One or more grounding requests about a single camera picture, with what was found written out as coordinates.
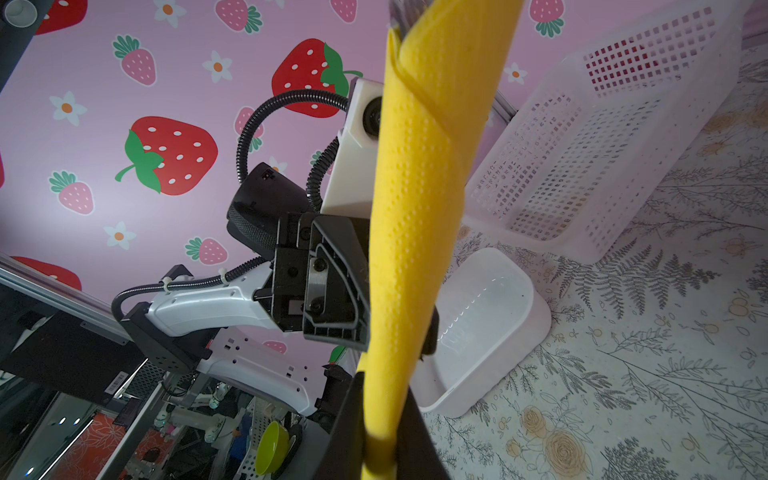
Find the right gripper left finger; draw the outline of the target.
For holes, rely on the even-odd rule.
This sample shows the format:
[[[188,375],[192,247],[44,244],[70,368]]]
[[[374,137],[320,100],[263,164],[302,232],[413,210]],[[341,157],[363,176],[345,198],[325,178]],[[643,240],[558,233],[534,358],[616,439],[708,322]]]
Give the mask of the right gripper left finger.
[[[363,386],[365,373],[351,380],[314,480],[359,480],[365,447]]]

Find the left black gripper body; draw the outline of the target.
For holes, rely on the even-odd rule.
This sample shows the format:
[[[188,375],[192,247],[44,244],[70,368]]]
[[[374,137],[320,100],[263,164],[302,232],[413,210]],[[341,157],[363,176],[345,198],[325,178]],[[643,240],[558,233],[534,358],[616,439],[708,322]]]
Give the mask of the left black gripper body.
[[[277,226],[271,273],[252,300],[283,332],[318,333],[310,322],[313,301],[307,300],[310,240],[317,213],[289,213]]]

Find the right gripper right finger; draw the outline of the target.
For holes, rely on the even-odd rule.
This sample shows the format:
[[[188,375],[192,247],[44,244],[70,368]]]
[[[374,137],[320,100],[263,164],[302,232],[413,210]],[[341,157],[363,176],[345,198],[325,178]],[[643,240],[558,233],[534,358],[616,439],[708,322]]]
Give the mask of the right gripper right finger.
[[[408,391],[398,426],[397,480],[449,480],[416,403]]]

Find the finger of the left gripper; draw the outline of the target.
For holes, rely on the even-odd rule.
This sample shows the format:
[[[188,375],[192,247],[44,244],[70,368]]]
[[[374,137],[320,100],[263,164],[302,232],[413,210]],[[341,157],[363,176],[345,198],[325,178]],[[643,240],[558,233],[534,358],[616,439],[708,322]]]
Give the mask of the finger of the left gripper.
[[[308,340],[366,351],[370,339],[370,221],[303,215],[309,237],[302,333]]]
[[[429,327],[422,345],[421,356],[431,356],[435,353],[438,342],[440,316],[436,308],[433,309]]]

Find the white plastic tray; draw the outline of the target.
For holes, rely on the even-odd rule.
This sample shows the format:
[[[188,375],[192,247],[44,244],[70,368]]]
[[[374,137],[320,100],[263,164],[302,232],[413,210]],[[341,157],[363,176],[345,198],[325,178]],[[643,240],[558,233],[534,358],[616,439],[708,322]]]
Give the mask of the white plastic tray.
[[[471,254],[441,287],[437,347],[410,387],[423,413],[458,418],[548,336],[551,310],[531,278],[496,248]]]

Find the yellow paper napkin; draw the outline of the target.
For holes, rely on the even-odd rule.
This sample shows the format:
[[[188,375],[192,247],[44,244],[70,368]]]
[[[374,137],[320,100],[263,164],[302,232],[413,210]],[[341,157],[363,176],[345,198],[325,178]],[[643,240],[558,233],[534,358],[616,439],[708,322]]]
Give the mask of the yellow paper napkin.
[[[390,29],[370,230],[364,479],[396,475],[408,383],[450,264],[464,185],[523,5],[434,1]]]

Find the silver fork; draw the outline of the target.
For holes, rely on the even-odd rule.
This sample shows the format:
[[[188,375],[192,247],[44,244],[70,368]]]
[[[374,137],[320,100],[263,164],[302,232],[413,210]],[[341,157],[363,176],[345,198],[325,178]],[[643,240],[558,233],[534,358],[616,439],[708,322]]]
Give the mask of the silver fork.
[[[390,27],[405,36],[431,4],[432,0],[389,0]]]

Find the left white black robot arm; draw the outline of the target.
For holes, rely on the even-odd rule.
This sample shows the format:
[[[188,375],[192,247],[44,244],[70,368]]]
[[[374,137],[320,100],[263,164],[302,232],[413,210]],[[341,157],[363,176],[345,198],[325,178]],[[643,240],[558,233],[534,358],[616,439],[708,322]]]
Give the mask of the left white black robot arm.
[[[227,212],[228,232],[254,258],[200,279],[177,265],[158,283],[119,293],[113,316],[157,366],[202,372],[330,427],[350,375],[332,362],[295,363],[234,331],[276,328],[366,349],[373,181],[372,167],[316,166],[300,187],[257,165]]]

